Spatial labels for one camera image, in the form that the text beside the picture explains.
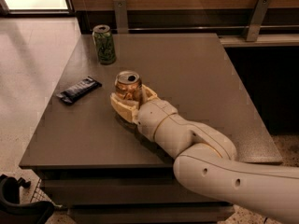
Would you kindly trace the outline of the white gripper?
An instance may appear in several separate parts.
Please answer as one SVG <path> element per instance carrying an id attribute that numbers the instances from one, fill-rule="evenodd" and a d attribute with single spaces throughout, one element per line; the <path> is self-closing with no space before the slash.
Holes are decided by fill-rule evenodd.
<path id="1" fill-rule="evenodd" d="M 114 110 L 127 122 L 136 123 L 138 131 L 154 141 L 155 133 L 162 122 L 178 110 L 165 100 L 157 99 L 157 93 L 146 85 L 142 85 L 142 106 L 139 102 L 123 100 L 116 93 L 110 95 L 110 102 Z"/>

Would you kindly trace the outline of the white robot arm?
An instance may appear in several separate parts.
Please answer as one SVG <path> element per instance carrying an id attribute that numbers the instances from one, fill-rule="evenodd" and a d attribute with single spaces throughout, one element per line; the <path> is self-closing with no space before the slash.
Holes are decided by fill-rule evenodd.
<path id="1" fill-rule="evenodd" d="M 121 117 L 174 159 L 174 175 L 184 188 L 282 224 L 299 224 L 298 168 L 237 161 L 229 138 L 182 118 L 144 85 L 118 84 L 110 100 Z"/>

